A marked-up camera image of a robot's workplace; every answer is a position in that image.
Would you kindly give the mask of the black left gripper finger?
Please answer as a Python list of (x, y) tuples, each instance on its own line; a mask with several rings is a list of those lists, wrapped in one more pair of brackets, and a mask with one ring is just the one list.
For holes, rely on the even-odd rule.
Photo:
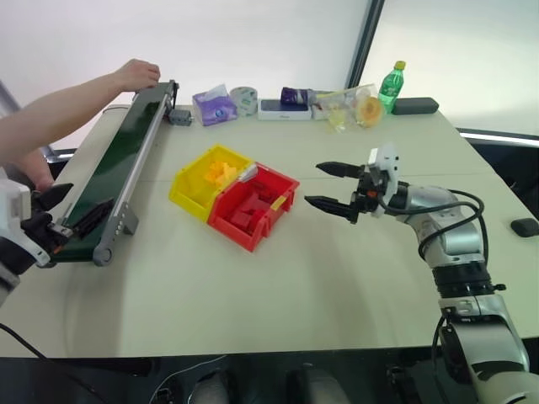
[(38, 196), (38, 206), (42, 210), (51, 210), (59, 205), (72, 189), (72, 183), (55, 184)]
[(77, 222), (70, 225), (72, 236), (84, 239), (105, 221), (115, 206), (113, 199), (104, 200), (88, 210)]

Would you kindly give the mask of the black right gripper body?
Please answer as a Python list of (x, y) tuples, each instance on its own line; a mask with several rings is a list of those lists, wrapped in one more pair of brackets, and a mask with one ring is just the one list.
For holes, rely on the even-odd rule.
[(359, 169), (358, 184), (350, 198), (350, 219), (357, 220), (360, 214), (370, 214), (378, 208), (378, 192), (366, 166)]

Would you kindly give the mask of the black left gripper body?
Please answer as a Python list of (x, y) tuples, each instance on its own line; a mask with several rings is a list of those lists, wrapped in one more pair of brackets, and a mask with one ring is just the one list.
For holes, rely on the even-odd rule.
[(42, 210), (38, 206), (39, 194), (37, 191), (31, 194), (31, 215), (21, 222), (21, 228), (26, 236), (47, 253), (57, 253), (70, 241), (72, 231), (57, 225), (49, 210)]

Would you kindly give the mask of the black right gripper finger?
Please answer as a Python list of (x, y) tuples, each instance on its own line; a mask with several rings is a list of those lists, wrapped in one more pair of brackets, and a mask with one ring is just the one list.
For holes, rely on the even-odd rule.
[(345, 162), (321, 162), (316, 168), (334, 177), (360, 178), (364, 172), (364, 166), (356, 166)]
[(345, 218), (351, 224), (357, 223), (359, 210), (355, 202), (344, 204), (337, 199), (322, 195), (305, 196), (304, 200), (324, 213)]

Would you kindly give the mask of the person's bare hand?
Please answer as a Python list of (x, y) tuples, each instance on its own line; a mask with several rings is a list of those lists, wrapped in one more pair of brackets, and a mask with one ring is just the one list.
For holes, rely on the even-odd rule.
[(148, 61), (131, 59), (112, 76), (122, 92), (138, 92), (146, 88), (156, 87), (161, 72), (158, 65)]

